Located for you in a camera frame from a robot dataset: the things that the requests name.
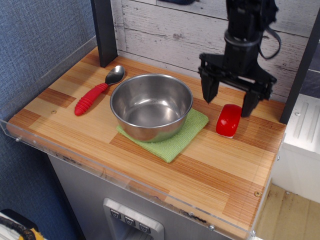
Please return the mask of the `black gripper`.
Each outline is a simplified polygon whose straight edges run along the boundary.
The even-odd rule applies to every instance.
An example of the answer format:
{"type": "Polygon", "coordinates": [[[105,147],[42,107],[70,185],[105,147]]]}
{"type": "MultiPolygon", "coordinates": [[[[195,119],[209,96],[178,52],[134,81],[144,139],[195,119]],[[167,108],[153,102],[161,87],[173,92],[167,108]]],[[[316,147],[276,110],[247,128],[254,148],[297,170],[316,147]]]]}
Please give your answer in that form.
{"type": "Polygon", "coordinates": [[[225,37],[224,54],[201,53],[198,72],[204,100],[209,104],[223,82],[246,93],[241,117],[249,117],[259,101],[268,100],[277,79],[258,64],[262,38],[244,40],[225,37]]]}

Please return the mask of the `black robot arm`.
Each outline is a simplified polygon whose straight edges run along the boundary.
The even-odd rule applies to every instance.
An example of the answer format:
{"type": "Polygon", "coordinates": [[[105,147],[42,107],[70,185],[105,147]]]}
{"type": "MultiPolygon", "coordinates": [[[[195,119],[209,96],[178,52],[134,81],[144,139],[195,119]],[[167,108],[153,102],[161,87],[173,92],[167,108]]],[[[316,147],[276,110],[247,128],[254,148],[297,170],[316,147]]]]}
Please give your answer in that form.
{"type": "Polygon", "coordinates": [[[210,103],[224,83],[244,91],[242,117],[249,117],[262,100],[269,100],[277,79],[262,69],[263,33],[270,33],[280,44],[279,35],[270,28],[278,7],[273,0],[228,0],[228,28],[224,33],[224,54],[202,53],[198,72],[203,98],[210,103]]]}

